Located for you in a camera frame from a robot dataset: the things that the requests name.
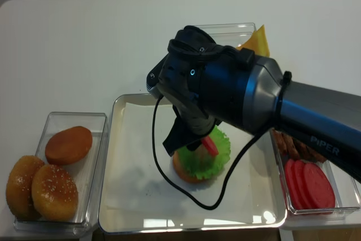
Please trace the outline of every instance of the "red tomato slice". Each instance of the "red tomato slice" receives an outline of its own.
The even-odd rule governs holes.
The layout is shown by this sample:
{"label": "red tomato slice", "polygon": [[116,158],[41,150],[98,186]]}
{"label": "red tomato slice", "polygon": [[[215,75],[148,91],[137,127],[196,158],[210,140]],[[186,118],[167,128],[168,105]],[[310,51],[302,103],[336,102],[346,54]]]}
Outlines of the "red tomato slice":
{"label": "red tomato slice", "polygon": [[217,156],[218,149],[214,144],[213,140],[207,135],[205,138],[201,139],[202,144],[207,149],[210,156]]}
{"label": "red tomato slice", "polygon": [[293,167],[294,161],[292,159],[288,160],[285,166],[286,183],[291,196],[292,206],[297,210],[302,210],[304,209],[304,206],[302,205],[300,196],[297,192]]}
{"label": "red tomato slice", "polygon": [[316,208],[334,208],[335,198],[332,186],[323,171],[315,164],[307,163],[303,168],[306,191]]}
{"label": "red tomato slice", "polygon": [[297,194],[300,196],[302,206],[304,206],[306,209],[314,209],[316,208],[316,206],[311,204],[310,195],[307,193],[305,187],[305,178],[303,176],[304,167],[305,163],[302,162],[302,160],[297,160],[296,162],[294,162],[293,170],[297,184]]}

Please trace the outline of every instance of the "green lettuce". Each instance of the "green lettuce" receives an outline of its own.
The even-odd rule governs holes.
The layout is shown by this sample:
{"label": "green lettuce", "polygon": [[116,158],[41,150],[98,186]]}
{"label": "green lettuce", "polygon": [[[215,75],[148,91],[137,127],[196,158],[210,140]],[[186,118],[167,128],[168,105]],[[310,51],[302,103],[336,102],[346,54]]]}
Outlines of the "green lettuce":
{"label": "green lettuce", "polygon": [[216,157],[199,149],[191,152],[186,146],[177,150],[180,164],[191,177],[210,179],[219,174],[230,160],[231,143],[226,134],[215,126],[209,136],[218,149],[219,154]]}

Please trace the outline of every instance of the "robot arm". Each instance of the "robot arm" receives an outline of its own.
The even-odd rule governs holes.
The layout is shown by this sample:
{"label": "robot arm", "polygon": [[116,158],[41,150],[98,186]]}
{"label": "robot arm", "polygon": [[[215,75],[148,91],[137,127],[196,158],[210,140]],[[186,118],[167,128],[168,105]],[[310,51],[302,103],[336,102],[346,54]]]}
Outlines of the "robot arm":
{"label": "robot arm", "polygon": [[180,30],[168,51],[147,88],[174,105],[169,155],[194,150],[221,121],[254,135],[274,126],[361,181],[361,97],[293,82],[275,60],[217,45],[195,27]]}

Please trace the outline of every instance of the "black cable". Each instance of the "black cable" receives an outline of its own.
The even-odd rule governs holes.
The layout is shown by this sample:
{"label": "black cable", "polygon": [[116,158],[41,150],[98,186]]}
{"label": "black cable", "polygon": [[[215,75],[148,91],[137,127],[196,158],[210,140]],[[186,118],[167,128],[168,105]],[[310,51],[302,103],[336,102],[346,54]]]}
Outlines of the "black cable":
{"label": "black cable", "polygon": [[164,174],[164,172],[162,171],[162,169],[159,166],[158,160],[157,160],[157,156],[156,156],[156,146],[155,146],[155,136],[154,136],[154,129],[155,129],[155,123],[156,123],[156,114],[157,114],[157,109],[158,109],[158,105],[160,103],[160,100],[163,98],[163,96],[160,96],[158,98],[158,101],[156,103],[156,106],[154,108],[154,113],[153,113],[153,123],[152,123],[152,148],[153,148],[153,157],[154,157],[154,162],[156,163],[157,169],[159,170],[160,174],[163,176],[163,178],[171,185],[173,186],[175,189],[177,189],[178,191],[182,192],[183,194],[185,194],[187,197],[189,197],[191,200],[193,200],[199,207],[206,209],[206,210],[215,210],[221,203],[224,193],[226,192],[226,186],[227,186],[227,182],[231,177],[232,172],[234,171],[234,169],[236,168],[239,160],[242,158],[242,156],[246,153],[246,151],[253,145],[256,143],[256,141],[258,141],[260,139],[261,136],[263,136],[263,134],[265,134],[265,132],[267,132],[271,126],[270,125],[266,125],[263,129],[261,129],[261,131],[259,133],[257,133],[240,151],[240,153],[237,155],[235,161],[233,161],[230,169],[228,170],[226,177],[224,178],[223,181],[223,185],[222,185],[222,189],[221,189],[221,194],[219,195],[218,200],[216,201],[215,204],[213,205],[205,205],[203,203],[201,203],[200,201],[198,201],[196,198],[194,198],[188,191],[184,190],[183,188],[181,188],[180,186],[177,186],[175,183],[173,183],[170,179],[168,179],[168,177]]}

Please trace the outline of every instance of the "partially assembled burger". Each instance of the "partially assembled burger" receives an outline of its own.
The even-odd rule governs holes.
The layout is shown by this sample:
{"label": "partially assembled burger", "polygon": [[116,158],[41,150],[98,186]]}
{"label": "partially assembled burger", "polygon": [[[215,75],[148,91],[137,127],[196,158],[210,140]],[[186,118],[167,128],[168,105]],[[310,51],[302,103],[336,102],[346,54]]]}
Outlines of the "partially assembled burger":
{"label": "partially assembled burger", "polygon": [[201,142],[195,151],[184,146],[173,156],[175,172],[188,183],[199,183],[216,177],[230,160],[230,140],[217,127]]}

